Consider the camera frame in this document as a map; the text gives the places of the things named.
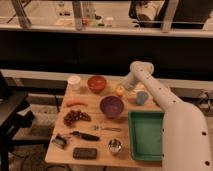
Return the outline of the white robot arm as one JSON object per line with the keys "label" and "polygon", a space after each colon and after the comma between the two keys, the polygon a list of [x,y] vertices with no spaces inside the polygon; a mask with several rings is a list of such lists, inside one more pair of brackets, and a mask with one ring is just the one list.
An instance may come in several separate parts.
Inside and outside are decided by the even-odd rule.
{"label": "white robot arm", "polygon": [[121,85],[133,90],[141,82],[164,111],[162,171],[213,171],[209,131],[203,112],[184,102],[152,76],[150,62],[134,61]]}

